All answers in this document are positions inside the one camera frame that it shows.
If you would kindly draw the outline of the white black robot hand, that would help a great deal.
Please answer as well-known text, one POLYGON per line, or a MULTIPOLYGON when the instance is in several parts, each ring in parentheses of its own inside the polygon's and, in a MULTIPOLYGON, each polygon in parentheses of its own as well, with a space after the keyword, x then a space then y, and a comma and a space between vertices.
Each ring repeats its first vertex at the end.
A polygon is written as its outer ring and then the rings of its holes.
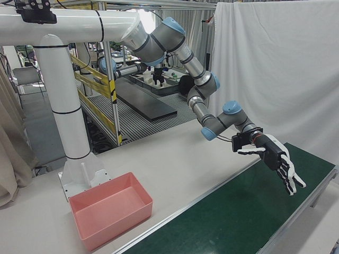
POLYGON ((307 186, 296 173, 289 150, 275 136, 256 133, 251 142, 256 148, 237 149, 236 152, 240 155, 259 155, 271 170, 276 171, 290 196, 297 192, 296 184, 301 188, 307 186))

